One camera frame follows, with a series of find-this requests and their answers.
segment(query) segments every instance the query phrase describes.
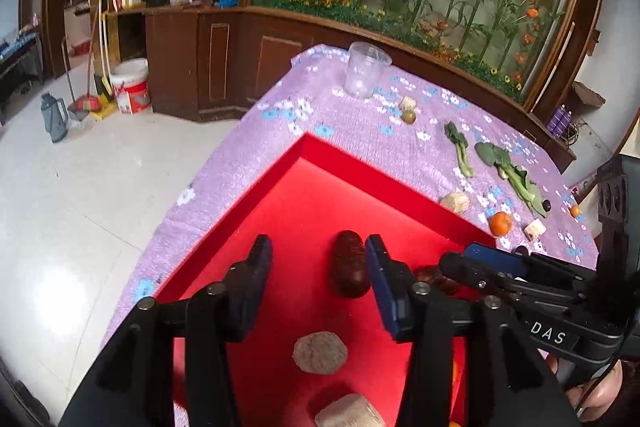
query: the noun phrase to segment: gray thermos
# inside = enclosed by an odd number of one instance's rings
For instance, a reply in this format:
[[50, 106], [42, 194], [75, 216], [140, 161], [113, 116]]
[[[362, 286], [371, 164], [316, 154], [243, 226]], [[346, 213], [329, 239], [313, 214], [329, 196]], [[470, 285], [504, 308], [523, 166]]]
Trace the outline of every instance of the gray thermos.
[[[62, 118], [60, 107], [65, 113]], [[44, 128], [51, 136], [51, 141], [57, 143], [66, 136], [66, 122], [69, 120], [69, 113], [66, 111], [65, 102], [62, 98], [53, 98], [47, 91], [42, 95], [42, 105], [40, 105], [42, 117], [44, 118]]]

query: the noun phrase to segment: white plastic bucket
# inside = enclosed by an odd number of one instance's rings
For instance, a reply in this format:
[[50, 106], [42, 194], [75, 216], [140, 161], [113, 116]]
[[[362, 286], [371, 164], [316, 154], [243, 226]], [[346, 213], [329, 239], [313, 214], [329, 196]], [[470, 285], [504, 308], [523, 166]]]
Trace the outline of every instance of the white plastic bucket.
[[111, 86], [122, 114], [145, 110], [151, 104], [147, 79], [149, 64], [146, 58], [125, 60], [111, 71]]

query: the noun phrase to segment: purple bottle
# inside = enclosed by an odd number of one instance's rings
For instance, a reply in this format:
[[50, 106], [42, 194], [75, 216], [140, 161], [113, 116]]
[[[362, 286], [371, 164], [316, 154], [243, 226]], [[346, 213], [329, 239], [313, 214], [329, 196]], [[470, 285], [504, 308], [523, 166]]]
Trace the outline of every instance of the purple bottle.
[[556, 129], [556, 126], [558, 126], [558, 124], [560, 123], [560, 120], [562, 120], [562, 117], [564, 116], [565, 113], [566, 111], [564, 109], [564, 104], [562, 104], [560, 107], [556, 109], [555, 113], [551, 117], [551, 120], [549, 120], [549, 123], [546, 124], [546, 130], [548, 130], [551, 134], [553, 134], [554, 130]]
[[571, 111], [566, 112], [564, 113], [564, 115], [562, 115], [562, 118], [560, 119], [560, 123], [558, 123], [558, 125], [554, 129], [554, 136], [561, 137], [562, 133], [564, 133], [566, 128], [569, 127], [570, 123], [571, 123]]

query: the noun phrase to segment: small orange fruit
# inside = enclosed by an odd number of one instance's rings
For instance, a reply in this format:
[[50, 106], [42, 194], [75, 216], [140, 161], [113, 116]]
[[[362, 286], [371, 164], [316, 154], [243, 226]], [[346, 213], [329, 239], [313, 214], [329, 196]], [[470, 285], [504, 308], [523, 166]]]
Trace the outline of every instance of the small orange fruit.
[[489, 219], [489, 228], [495, 237], [507, 235], [512, 226], [511, 216], [506, 212], [496, 212], [491, 219]]

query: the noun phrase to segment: wooden cabinet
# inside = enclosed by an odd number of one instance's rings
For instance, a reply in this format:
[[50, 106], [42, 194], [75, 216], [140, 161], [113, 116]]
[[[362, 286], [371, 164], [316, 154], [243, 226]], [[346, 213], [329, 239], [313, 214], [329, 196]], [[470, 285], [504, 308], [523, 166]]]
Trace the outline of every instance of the wooden cabinet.
[[239, 13], [204, 13], [198, 21], [200, 120], [239, 118], [248, 107], [239, 85]]
[[146, 15], [156, 112], [194, 121], [241, 118], [314, 44], [381, 47], [394, 65], [470, 100], [544, 148], [561, 171], [575, 159], [521, 105], [481, 80], [389, 38], [328, 20], [257, 7], [152, 10]]
[[154, 111], [193, 121], [242, 118], [239, 14], [159, 10], [146, 15], [149, 94]]

